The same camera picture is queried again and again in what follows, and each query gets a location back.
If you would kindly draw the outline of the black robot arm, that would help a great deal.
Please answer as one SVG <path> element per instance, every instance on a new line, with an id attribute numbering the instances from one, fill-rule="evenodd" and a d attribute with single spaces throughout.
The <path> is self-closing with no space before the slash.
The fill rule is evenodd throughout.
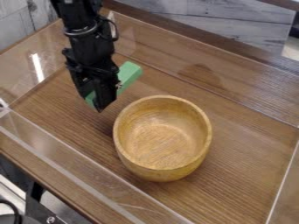
<path id="1" fill-rule="evenodd" d="M 70 47 L 62 50 L 79 95 L 102 112 L 118 98 L 114 22 L 99 14 L 103 0 L 51 0 Z"/>

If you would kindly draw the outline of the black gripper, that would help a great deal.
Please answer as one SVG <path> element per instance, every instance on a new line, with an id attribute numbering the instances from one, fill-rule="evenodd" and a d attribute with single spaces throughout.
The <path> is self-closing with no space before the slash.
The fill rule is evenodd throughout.
<path id="1" fill-rule="evenodd" d="M 70 48 L 62 53 L 70 69 L 72 82 L 82 98 L 95 90 L 94 104 L 102 112 L 118 98 L 119 67 L 112 60 L 115 42 L 110 24 L 64 27 Z"/>

